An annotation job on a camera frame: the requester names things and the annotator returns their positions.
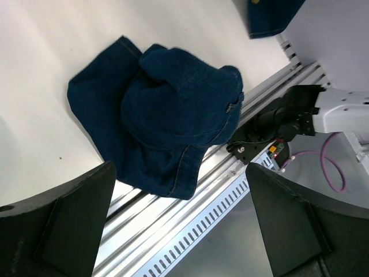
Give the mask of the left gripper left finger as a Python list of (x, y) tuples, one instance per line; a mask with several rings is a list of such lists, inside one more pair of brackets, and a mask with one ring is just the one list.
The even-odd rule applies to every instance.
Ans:
[(116, 181), (105, 162), (1, 207), (1, 276), (91, 276)]

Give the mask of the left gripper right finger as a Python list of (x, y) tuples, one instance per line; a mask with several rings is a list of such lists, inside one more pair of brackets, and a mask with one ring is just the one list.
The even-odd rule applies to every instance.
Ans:
[(256, 163), (246, 178), (273, 276), (368, 276), (368, 209)]

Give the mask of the dark denim skirt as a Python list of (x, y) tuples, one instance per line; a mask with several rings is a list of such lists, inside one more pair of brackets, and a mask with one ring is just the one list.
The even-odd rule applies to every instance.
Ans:
[(189, 200), (207, 150), (234, 134), (244, 94), (234, 66), (160, 44), (140, 51), (122, 36), (69, 81), (67, 99), (119, 181)]

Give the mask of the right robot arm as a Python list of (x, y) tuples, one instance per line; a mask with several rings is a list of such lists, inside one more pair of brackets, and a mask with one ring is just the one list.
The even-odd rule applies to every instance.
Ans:
[(294, 85), (244, 123), (226, 150), (247, 164), (270, 143), (340, 132), (368, 132), (368, 92)]

